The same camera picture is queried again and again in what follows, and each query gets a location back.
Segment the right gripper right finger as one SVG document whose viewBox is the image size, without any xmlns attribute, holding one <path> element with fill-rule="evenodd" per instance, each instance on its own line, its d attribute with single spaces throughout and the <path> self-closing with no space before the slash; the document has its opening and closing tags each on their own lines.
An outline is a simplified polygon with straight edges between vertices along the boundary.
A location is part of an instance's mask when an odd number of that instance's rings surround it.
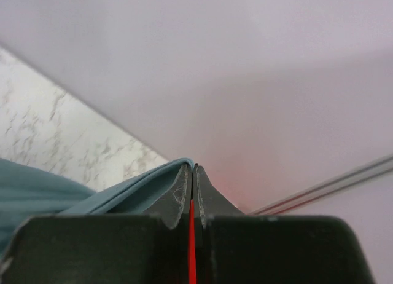
<svg viewBox="0 0 393 284">
<path fill-rule="evenodd" d="M 212 185 L 205 169 L 199 164 L 195 164 L 193 169 L 192 191 L 195 227 L 206 227 L 209 216 L 244 214 Z"/>
</svg>

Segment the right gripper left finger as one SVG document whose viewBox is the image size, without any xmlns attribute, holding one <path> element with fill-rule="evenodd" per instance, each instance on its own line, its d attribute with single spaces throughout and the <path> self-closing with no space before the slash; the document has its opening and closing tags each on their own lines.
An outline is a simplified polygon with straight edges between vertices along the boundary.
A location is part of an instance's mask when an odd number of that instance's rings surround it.
<svg viewBox="0 0 393 284">
<path fill-rule="evenodd" d="M 165 165 L 141 176 L 133 186 L 131 213 L 152 215 L 174 229 L 189 205 L 191 166 L 187 163 Z"/>
</svg>

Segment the grey-blue t shirt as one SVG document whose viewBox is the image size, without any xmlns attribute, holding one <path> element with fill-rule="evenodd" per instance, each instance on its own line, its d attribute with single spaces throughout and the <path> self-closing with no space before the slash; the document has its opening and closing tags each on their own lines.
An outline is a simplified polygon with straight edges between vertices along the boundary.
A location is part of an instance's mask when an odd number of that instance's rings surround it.
<svg viewBox="0 0 393 284">
<path fill-rule="evenodd" d="M 70 179 L 1 160 L 1 251 L 14 231 L 36 215 L 140 214 L 178 180 L 181 169 L 193 168 L 181 158 L 96 192 Z"/>
</svg>

